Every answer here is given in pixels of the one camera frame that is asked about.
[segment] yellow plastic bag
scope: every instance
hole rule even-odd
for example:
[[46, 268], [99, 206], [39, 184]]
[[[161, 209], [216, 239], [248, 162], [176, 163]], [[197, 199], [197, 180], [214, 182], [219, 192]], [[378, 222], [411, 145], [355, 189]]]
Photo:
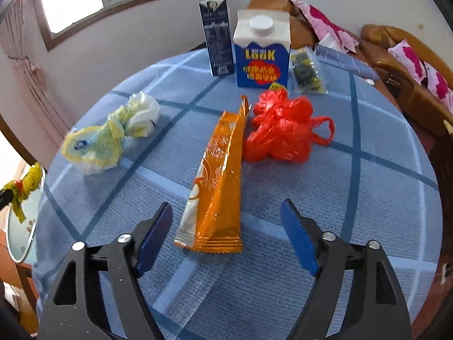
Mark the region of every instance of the yellow plastic bag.
[[154, 132], [160, 105], [143, 92], [130, 97], [125, 106], [112, 112], [102, 126], [89, 126], [64, 139], [61, 153], [82, 173], [90, 175], [118, 164], [123, 138], [147, 137]]
[[39, 163], [35, 163], [22, 180], [12, 180], [3, 187], [3, 189], [10, 189], [13, 192], [11, 206], [20, 223], [25, 220], [22, 202], [27, 200], [31, 192], [41, 186], [41, 180], [42, 167]]

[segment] round table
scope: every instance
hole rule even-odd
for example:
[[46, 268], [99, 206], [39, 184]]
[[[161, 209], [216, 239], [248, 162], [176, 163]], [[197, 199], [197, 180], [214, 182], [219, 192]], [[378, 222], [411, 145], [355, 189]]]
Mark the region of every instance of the round table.
[[[212, 77], [206, 50], [161, 61], [105, 95], [76, 124], [102, 124], [109, 112], [143, 90], [162, 106], [157, 131], [128, 139], [118, 167], [81, 175], [59, 154], [49, 170], [37, 227], [35, 283], [43, 298], [75, 241], [111, 242], [153, 216], [163, 201], [174, 222], [140, 287], [167, 339], [284, 339], [313, 285], [280, 225], [291, 198], [324, 231], [364, 244], [376, 239], [389, 256], [411, 319], [434, 278], [442, 240], [442, 210], [431, 164], [398, 110], [361, 78], [323, 64], [328, 95], [309, 96], [314, 115], [330, 116], [336, 133], [315, 145], [306, 163], [265, 160], [242, 165], [240, 254], [189, 252], [173, 244], [189, 190], [222, 111], [237, 112], [234, 75]], [[294, 97], [293, 84], [288, 84]], [[322, 128], [319, 133], [328, 134]], [[107, 277], [101, 275], [112, 330], [124, 335]], [[352, 272], [344, 277], [329, 334], [339, 330]]]

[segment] red plastic bag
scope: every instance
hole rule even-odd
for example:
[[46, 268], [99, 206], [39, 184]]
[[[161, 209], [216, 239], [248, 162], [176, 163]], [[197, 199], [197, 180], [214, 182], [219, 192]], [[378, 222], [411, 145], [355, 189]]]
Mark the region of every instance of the red plastic bag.
[[[267, 90], [261, 93], [253, 108], [252, 124], [258, 129], [244, 142], [244, 159], [257, 162], [270, 156], [276, 160], [305, 162], [312, 143], [328, 145], [335, 134], [334, 121], [327, 116], [311, 118], [313, 106], [307, 97], [288, 99], [286, 90]], [[330, 137], [322, 138], [313, 132], [329, 122]]]

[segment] yellow object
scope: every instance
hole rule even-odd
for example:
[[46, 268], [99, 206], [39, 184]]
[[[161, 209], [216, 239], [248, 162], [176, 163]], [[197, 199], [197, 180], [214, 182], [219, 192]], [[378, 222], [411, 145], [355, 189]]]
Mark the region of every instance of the yellow object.
[[242, 96], [238, 114], [224, 112], [212, 133], [187, 200], [175, 244], [206, 253], [242, 251], [242, 140], [249, 113]]
[[39, 163], [35, 163], [22, 180], [12, 180], [3, 187], [3, 189], [10, 189], [13, 192], [11, 206], [20, 223], [25, 220], [22, 202], [28, 199], [31, 192], [39, 188], [41, 180], [42, 166]]
[[160, 117], [157, 101], [143, 92], [134, 94], [126, 105], [109, 114], [102, 126], [89, 126], [68, 133], [61, 153], [84, 174], [94, 174], [118, 164], [123, 138], [147, 137]]
[[452, 135], [453, 134], [453, 126], [447, 121], [447, 120], [444, 120], [443, 121], [443, 124], [445, 125], [445, 127], [447, 128], [447, 132], [449, 135]]
[[275, 82], [273, 82], [273, 83], [270, 85], [269, 89], [271, 89], [271, 90], [279, 90], [279, 89], [284, 89], [284, 90], [286, 90], [286, 87], [285, 87], [284, 85], [282, 85], [282, 84], [280, 84], [280, 83], [277, 83], [277, 82], [275, 81]]

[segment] wooden floor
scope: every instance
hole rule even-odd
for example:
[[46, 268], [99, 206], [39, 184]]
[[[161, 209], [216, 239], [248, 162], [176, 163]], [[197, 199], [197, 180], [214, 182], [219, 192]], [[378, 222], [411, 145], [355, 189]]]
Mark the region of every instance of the wooden floor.
[[38, 331], [38, 319], [22, 290], [15, 263], [8, 253], [4, 231], [0, 231], [0, 262], [0, 279], [13, 287], [19, 299], [20, 324], [29, 334], [33, 334]]

